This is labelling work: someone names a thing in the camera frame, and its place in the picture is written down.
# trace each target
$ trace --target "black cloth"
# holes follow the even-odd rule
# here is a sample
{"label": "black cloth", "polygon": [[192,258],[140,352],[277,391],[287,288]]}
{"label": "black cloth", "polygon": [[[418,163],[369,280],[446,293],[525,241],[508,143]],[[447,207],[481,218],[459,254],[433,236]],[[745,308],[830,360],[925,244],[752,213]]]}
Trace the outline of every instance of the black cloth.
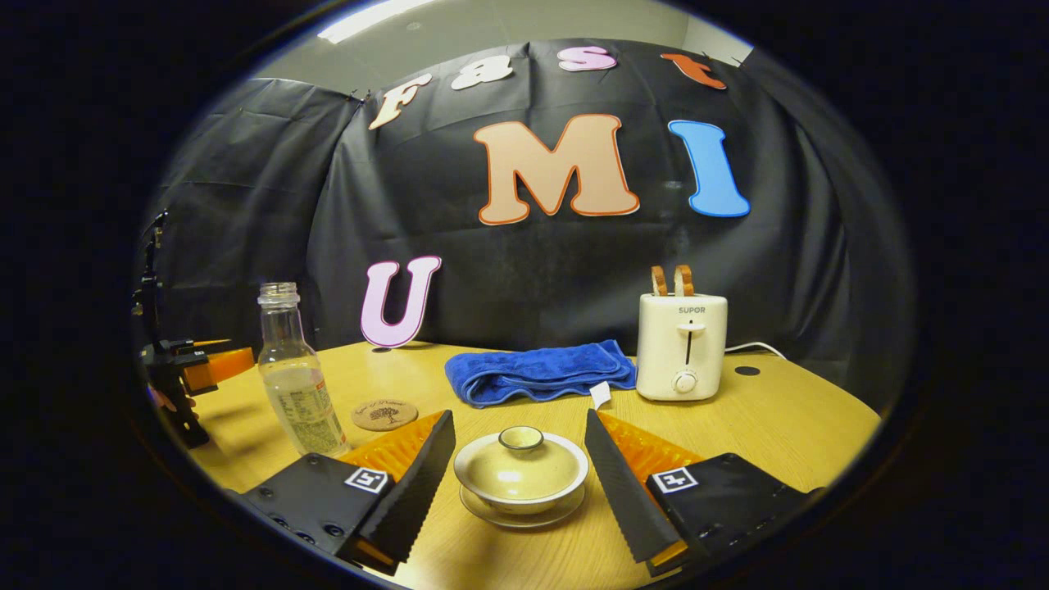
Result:
{"label": "black cloth", "polygon": [[[558,51],[583,45],[606,48],[618,65],[558,67]],[[686,78],[664,52],[708,64],[728,89]],[[513,75],[450,88],[459,68],[493,55],[509,55]],[[177,261],[165,258],[168,317],[194,318],[184,325],[213,328],[209,337],[257,339],[257,285],[297,280],[307,337],[321,349],[358,342],[367,268],[402,266],[385,310],[395,322],[407,296],[404,267],[437,255],[444,262],[419,339],[522,351],[614,338],[634,354],[649,267],[687,264],[697,292],[728,298],[728,345],[768,342],[877,410],[895,396],[913,341],[914,293],[894,197],[862,140],[759,50],[735,67],[641,42],[531,42],[463,56],[389,87],[425,72],[433,80],[377,130],[367,127],[382,93],[356,112],[357,103],[331,97],[343,107],[324,102],[323,117],[282,120],[279,132],[213,124],[211,134],[191,139],[196,147],[176,160],[164,195],[181,232]],[[247,83],[260,84],[278,104],[297,104],[276,98],[295,83]],[[315,99],[335,94],[309,88]],[[640,209],[578,215],[568,207],[574,177],[556,214],[545,215],[519,184],[528,218],[483,225],[488,159],[473,133],[519,121],[553,148],[568,121],[586,113],[621,120],[619,154]],[[725,131],[748,215],[689,208],[695,178],[683,141],[667,129],[673,120]],[[228,168],[243,174],[231,183]],[[194,182],[179,180],[183,170]],[[250,188],[220,193],[221,183]]]}

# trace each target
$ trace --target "power cord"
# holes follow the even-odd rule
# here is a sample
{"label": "power cord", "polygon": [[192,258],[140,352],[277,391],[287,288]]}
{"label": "power cord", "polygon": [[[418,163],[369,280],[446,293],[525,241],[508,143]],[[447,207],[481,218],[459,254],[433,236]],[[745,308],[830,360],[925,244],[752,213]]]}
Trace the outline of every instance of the power cord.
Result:
{"label": "power cord", "polygon": [[779,358],[782,358],[784,360],[787,360],[787,357],[785,357],[783,355],[783,353],[780,353],[779,351],[777,351],[777,350],[773,349],[772,346],[766,344],[765,342],[747,342],[746,344],[740,344],[738,346],[731,346],[731,347],[725,349],[725,352],[726,353],[731,353],[731,352],[734,352],[734,351],[738,351],[741,349],[749,349],[751,346],[761,346],[763,349],[768,349],[768,350],[772,351],[773,353],[775,353],[775,355],[777,357],[779,357]]}

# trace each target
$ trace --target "ceiling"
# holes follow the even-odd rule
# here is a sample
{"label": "ceiling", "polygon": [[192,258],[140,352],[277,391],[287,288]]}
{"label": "ceiling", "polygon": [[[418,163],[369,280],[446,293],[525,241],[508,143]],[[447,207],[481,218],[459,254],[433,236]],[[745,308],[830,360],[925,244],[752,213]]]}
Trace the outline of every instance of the ceiling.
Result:
{"label": "ceiling", "polygon": [[254,77],[358,90],[360,97],[465,54],[572,37],[646,41],[730,64],[750,52],[732,35],[654,0],[436,0],[338,44],[311,33]]}

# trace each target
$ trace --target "tea saucer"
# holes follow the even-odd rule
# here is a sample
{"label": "tea saucer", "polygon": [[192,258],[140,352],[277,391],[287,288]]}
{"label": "tea saucer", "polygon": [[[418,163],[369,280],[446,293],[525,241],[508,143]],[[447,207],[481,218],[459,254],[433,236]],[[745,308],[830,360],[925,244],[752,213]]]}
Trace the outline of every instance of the tea saucer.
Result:
{"label": "tea saucer", "polygon": [[586,498],[585,486],[562,498],[553,508],[537,514],[507,514],[485,504],[477,494],[459,485],[459,500],[478,519],[510,528],[533,528],[556,523],[576,511]]}

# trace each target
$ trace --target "toaster knob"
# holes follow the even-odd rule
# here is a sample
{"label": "toaster knob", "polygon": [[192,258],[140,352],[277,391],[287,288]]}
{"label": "toaster knob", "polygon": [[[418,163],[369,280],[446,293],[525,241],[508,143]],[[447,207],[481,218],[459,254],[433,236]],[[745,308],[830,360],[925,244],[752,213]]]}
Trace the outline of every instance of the toaster knob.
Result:
{"label": "toaster knob", "polygon": [[673,391],[679,394],[687,394],[695,387],[695,374],[691,371],[679,371],[673,376]]}

